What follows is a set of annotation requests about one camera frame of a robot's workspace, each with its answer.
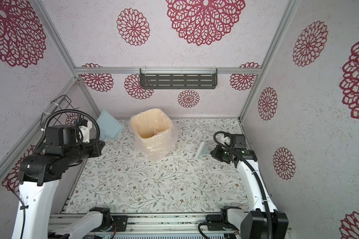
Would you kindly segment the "light blue white brush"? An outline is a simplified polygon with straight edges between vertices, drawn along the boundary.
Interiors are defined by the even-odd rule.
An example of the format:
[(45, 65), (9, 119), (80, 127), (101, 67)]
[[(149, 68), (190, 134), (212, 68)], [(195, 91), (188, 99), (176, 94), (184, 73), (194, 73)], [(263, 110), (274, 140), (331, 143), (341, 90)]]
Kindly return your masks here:
[(210, 152), (215, 148), (214, 143), (212, 141), (202, 141), (198, 147), (198, 150), (195, 154), (196, 158), (206, 158), (210, 157)]

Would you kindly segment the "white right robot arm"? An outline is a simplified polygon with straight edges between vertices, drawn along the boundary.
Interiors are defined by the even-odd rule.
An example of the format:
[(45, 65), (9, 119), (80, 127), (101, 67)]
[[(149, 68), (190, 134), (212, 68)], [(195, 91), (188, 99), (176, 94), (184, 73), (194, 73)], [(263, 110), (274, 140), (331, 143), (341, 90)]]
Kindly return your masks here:
[(217, 131), (213, 135), (216, 147), (212, 158), (233, 163), (247, 187), (248, 212), (233, 206), (224, 206), (220, 222), (208, 222), (209, 227), (237, 229), (242, 239), (284, 239), (289, 220), (273, 203), (261, 177), (255, 152), (247, 147), (244, 134)]

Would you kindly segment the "light blue plastic dustpan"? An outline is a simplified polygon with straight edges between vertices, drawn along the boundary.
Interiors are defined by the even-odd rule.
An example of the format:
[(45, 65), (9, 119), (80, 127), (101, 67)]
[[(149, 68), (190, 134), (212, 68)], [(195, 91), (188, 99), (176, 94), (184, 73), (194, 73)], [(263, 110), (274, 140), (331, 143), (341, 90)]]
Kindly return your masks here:
[(124, 127), (106, 109), (103, 109), (96, 122), (100, 129), (99, 139), (102, 141), (105, 139), (115, 140)]

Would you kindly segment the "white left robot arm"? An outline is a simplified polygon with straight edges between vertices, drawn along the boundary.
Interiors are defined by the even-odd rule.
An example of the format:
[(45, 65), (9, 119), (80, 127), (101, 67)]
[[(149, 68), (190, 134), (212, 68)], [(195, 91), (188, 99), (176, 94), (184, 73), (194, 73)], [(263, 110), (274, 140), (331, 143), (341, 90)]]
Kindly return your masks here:
[(52, 202), (62, 175), (84, 160), (101, 155), (105, 143), (99, 139), (97, 122), (83, 114), (73, 125), (49, 125), (33, 154), (20, 165), (13, 239), (82, 239), (94, 229), (111, 227), (109, 209), (94, 207), (82, 218), (63, 229), (48, 231)]

